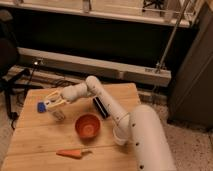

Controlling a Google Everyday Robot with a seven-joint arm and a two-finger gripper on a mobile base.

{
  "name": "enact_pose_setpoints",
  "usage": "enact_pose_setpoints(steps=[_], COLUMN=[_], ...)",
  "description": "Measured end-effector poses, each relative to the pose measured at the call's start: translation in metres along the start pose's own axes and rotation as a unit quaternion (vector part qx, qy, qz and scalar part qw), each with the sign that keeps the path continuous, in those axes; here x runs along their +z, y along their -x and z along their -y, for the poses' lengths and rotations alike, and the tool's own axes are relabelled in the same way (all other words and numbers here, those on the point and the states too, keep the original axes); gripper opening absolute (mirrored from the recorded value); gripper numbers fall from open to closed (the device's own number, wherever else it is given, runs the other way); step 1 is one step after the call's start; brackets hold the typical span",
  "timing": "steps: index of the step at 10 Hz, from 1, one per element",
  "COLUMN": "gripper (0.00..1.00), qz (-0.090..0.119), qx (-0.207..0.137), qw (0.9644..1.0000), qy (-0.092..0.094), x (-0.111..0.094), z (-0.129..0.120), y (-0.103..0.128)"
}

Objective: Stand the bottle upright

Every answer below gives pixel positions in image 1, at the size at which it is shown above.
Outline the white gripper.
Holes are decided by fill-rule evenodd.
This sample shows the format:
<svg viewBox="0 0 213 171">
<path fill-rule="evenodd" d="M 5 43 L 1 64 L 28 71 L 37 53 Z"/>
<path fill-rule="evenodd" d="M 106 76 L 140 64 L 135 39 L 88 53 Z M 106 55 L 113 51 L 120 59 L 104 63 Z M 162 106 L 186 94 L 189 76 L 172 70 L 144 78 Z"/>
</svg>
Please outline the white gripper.
<svg viewBox="0 0 213 171">
<path fill-rule="evenodd" d="M 56 90 L 45 97 L 44 105 L 47 110 L 58 109 L 61 106 L 67 104 L 65 100 L 59 100 L 63 98 L 67 101 L 74 102 L 76 100 L 76 90 L 73 86 L 65 87 L 61 90 Z"/>
</svg>

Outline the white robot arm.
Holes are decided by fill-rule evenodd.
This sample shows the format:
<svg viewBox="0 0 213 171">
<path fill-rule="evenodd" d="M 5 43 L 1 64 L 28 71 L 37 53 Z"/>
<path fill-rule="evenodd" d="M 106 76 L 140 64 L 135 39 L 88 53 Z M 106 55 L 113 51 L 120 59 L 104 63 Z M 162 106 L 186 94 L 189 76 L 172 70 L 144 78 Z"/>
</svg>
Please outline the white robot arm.
<svg viewBox="0 0 213 171">
<path fill-rule="evenodd" d="M 45 97 L 48 111 L 58 110 L 79 98 L 96 96 L 115 123 L 113 135 L 119 145 L 132 141 L 138 171 L 177 171 L 160 118 L 149 105 L 126 111 L 95 76 L 77 85 L 56 90 Z"/>
</svg>

